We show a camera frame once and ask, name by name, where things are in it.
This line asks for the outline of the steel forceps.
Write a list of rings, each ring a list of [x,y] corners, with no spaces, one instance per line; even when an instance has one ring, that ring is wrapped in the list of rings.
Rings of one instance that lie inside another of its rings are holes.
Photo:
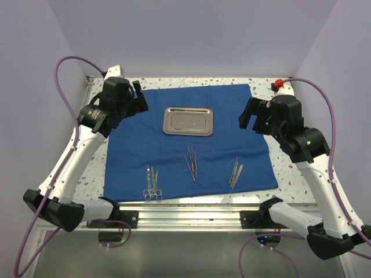
[[[229,184],[230,185],[232,185],[232,183],[234,182],[234,178],[235,178],[235,176],[237,174],[237,166],[238,166],[238,157],[236,157],[236,160],[234,162],[234,166],[233,166],[231,177],[230,177],[230,181],[229,181]]]

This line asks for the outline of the blue surgical cloth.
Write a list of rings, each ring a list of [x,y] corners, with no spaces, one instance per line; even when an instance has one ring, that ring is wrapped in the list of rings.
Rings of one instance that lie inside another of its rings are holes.
[[[116,202],[144,200],[147,166],[158,172],[164,199],[263,191],[278,187],[264,137],[240,129],[238,118],[251,97],[247,84],[151,89],[144,92],[148,111],[124,119],[108,138],[104,196]],[[209,108],[213,133],[207,137],[163,132],[167,107]],[[188,170],[188,146],[197,156],[198,178]],[[243,169],[234,189],[234,162]]]

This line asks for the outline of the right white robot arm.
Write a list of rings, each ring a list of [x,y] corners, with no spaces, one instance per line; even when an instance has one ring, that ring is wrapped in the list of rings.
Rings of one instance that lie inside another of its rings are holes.
[[[248,219],[252,226],[281,224],[304,237],[322,260],[347,253],[370,239],[370,226],[358,218],[343,190],[333,191],[331,181],[336,173],[328,169],[330,148],[318,129],[304,125],[301,102],[288,95],[270,101],[251,97],[238,118],[239,127],[246,129],[251,116],[256,117],[253,131],[276,139],[299,169],[321,213],[314,217],[274,197],[262,202],[257,216]]]

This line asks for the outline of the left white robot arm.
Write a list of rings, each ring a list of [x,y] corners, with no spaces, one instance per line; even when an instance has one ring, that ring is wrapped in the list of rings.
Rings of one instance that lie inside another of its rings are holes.
[[[121,219],[118,203],[106,197],[77,200],[74,194],[93,155],[110,133],[123,119],[145,111],[148,104],[139,81],[105,79],[102,91],[80,110],[78,127],[57,165],[38,189],[26,190],[26,205],[40,219],[66,232],[86,221],[100,220],[107,227],[117,226]]]

